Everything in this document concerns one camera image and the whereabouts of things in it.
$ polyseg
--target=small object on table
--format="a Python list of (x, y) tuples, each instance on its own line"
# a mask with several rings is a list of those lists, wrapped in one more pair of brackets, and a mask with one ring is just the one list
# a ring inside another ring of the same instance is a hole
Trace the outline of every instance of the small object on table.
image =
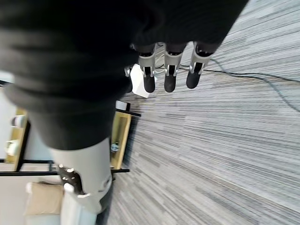
[(26, 124), (25, 115), (16, 115), (11, 119), (11, 126), (14, 128), (23, 128)]
[(10, 140), (6, 142), (5, 151), (9, 156), (15, 156), (19, 148), (19, 140)]
[(117, 151), (119, 151), (119, 143), (118, 142), (116, 142), (115, 144), (111, 145), (111, 152), (115, 153)]

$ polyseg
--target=black fingertip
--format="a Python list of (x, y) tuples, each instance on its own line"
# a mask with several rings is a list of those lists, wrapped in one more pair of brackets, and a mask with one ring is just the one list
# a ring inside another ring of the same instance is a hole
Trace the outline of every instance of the black fingertip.
[(165, 91), (173, 92), (176, 86), (176, 77), (175, 76), (165, 76)]
[(187, 75), (187, 87), (190, 89), (194, 89), (197, 87), (200, 80), (200, 75), (197, 73), (191, 73), (191, 71), (188, 72)]
[(144, 77), (144, 88), (148, 93), (154, 92), (155, 90), (154, 77)]

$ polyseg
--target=beige cushion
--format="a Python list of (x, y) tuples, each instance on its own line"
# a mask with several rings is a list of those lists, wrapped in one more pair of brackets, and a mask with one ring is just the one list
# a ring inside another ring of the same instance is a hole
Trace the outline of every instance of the beige cushion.
[(25, 215), (60, 214), (63, 198), (62, 185), (31, 183)]

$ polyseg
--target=black fabric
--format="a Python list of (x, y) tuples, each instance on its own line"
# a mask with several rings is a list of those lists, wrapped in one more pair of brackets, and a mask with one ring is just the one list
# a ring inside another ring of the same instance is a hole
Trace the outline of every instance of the black fabric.
[(15, 75), (7, 96), (48, 146), (89, 147), (110, 135), (113, 105), (128, 90), (124, 67), (138, 58), (131, 43), (216, 49), (246, 2), (2, 0), (0, 69)]

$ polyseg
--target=black cable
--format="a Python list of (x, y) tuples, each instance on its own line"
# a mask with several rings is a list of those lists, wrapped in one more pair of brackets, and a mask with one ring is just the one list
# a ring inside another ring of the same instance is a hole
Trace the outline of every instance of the black cable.
[[(289, 106), (291, 107), (292, 109), (296, 110), (297, 112), (300, 113), (300, 109), (297, 109), (295, 106), (293, 106), (288, 100), (286, 100), (285, 96), (281, 93), (281, 91), (270, 81), (268, 81), (267, 79), (265, 78), (262, 78), (262, 77), (258, 77), (258, 76), (240, 76), (241, 74), (238, 74), (237, 73), (231, 73), (231, 72), (228, 72), (227, 70), (225, 70), (223, 68), (223, 66), (217, 61), (217, 60), (213, 60), (211, 59), (212, 61), (214, 61), (222, 71), (219, 71), (221, 73), (226, 73), (228, 74), (229, 76), (233, 76), (233, 77), (245, 77), (245, 78), (255, 78), (255, 79), (259, 79), (259, 80), (262, 80), (262, 81), (265, 81), (268, 85), (270, 85), (274, 91), (277, 92), (277, 94), (281, 97), (281, 99)], [(294, 81), (294, 82), (298, 82), (300, 83), (300, 81), (296, 81), (296, 80), (292, 80), (292, 79), (288, 79), (288, 78), (283, 78), (283, 77), (280, 77), (280, 76), (275, 76), (275, 75), (271, 75), (271, 74), (263, 74), (263, 73), (247, 73), (247, 74), (260, 74), (260, 75), (268, 75), (268, 76), (272, 76), (272, 77), (276, 77), (276, 78), (280, 78), (280, 79), (283, 79), (283, 80), (287, 80), (287, 81)]]
[[(258, 80), (262, 80), (264, 82), (266, 82), (271, 88), (273, 88), (273, 90), (280, 96), (280, 98), (292, 109), (294, 109), (295, 111), (299, 112), (300, 113), (300, 109), (297, 109), (295, 106), (293, 106), (286, 98), (285, 96), (281, 93), (281, 91), (270, 81), (268, 81), (267, 79), (265, 78), (262, 78), (262, 77), (258, 77), (258, 76), (242, 76), (242, 75), (265, 75), (265, 76), (271, 76), (271, 77), (275, 77), (275, 78), (278, 78), (278, 79), (282, 79), (282, 80), (285, 80), (285, 81), (292, 81), (292, 82), (297, 82), (297, 83), (300, 83), (300, 81), (297, 81), (297, 80), (293, 80), (293, 79), (289, 79), (289, 78), (285, 78), (285, 77), (280, 77), (280, 76), (276, 76), (276, 75), (272, 75), (272, 74), (265, 74), (265, 73), (233, 73), (233, 72), (228, 72), (227, 70), (225, 70), (223, 68), (223, 66), (217, 61), (217, 60), (214, 60), (214, 59), (211, 59), (212, 61), (214, 61), (220, 68), (221, 70), (211, 70), (211, 69), (204, 69), (204, 71), (209, 71), (209, 72), (218, 72), (218, 73), (225, 73), (229, 76), (233, 76), (233, 77), (244, 77), (244, 78), (254, 78), (254, 79), (258, 79)], [(159, 67), (156, 67), (156, 69), (161, 69), (162, 67), (164, 66), (161, 65)], [(180, 64), (180, 66), (182, 67), (189, 67), (188, 65), (182, 65)], [(186, 70), (186, 71), (189, 71), (189, 69), (187, 68), (182, 68), (180, 67), (179, 69), (182, 69), (182, 70)]]
[(282, 80), (285, 80), (285, 81), (293, 81), (293, 82), (298, 82), (300, 83), (300, 81), (297, 81), (297, 80), (293, 80), (293, 79), (290, 79), (290, 78), (285, 78), (285, 77), (281, 77), (281, 76), (276, 76), (276, 75), (272, 75), (272, 74), (265, 74), (265, 73), (234, 73), (234, 72), (225, 72), (225, 71), (221, 71), (221, 70), (210, 70), (210, 69), (204, 69), (204, 71), (209, 71), (209, 72), (219, 72), (219, 73), (230, 73), (230, 74), (234, 74), (234, 75), (264, 75), (264, 76), (272, 76), (272, 77), (275, 77), (275, 78), (278, 78), (278, 79), (282, 79)]

